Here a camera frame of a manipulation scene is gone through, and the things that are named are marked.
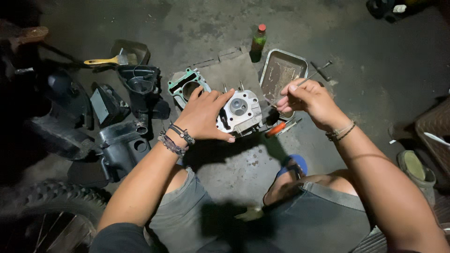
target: yellow brush handle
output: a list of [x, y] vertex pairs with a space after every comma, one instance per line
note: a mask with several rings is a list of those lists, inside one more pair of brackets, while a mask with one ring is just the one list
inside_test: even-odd
[[115, 63], [115, 64], [119, 64], [118, 60], [119, 60], [119, 58], [116, 56], [116, 57], [111, 58], [111, 59], [94, 59], [94, 60], [87, 60], [87, 61], [85, 61], [85, 64], [88, 64], [88, 65], [104, 64], [104, 63]]

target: person's left hand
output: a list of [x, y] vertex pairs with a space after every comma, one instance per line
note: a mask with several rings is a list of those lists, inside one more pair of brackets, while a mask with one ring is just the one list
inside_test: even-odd
[[204, 91], [200, 96], [203, 86], [195, 89], [189, 102], [181, 112], [174, 125], [181, 129], [187, 129], [189, 135], [196, 140], [218, 139], [233, 143], [234, 137], [217, 129], [216, 119], [220, 109], [233, 96], [234, 89], [221, 94], [213, 90]]

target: forearm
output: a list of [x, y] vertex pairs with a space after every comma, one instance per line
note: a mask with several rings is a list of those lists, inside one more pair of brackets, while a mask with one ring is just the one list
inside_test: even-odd
[[[167, 135], [179, 146], [185, 141], [169, 130]], [[100, 220], [98, 231], [119, 222], [143, 226], [165, 192], [171, 169], [178, 155], [158, 142], [152, 150], [126, 176], [109, 200]]]
[[362, 132], [355, 127], [336, 145], [352, 172], [359, 196], [373, 212], [376, 223], [402, 249], [445, 243], [434, 214], [422, 192]]

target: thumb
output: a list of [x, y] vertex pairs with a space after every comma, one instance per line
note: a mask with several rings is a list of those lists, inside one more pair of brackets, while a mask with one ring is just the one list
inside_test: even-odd
[[216, 139], [228, 141], [230, 143], [233, 143], [235, 141], [235, 138], [231, 134], [224, 133], [217, 128], [216, 130], [217, 130]]
[[307, 103], [308, 101], [310, 101], [310, 98], [312, 96], [311, 93], [301, 87], [297, 87], [296, 85], [289, 86], [288, 91], [291, 96], [303, 100]]

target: metal tray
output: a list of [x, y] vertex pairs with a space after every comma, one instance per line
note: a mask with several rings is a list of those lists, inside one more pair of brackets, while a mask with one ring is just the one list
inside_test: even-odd
[[[265, 60], [259, 85], [264, 97], [273, 102], [282, 97], [280, 92], [290, 81], [306, 78], [307, 75], [308, 63], [303, 57], [280, 49], [272, 49]], [[294, 112], [280, 114], [280, 118], [284, 120], [293, 117]]]

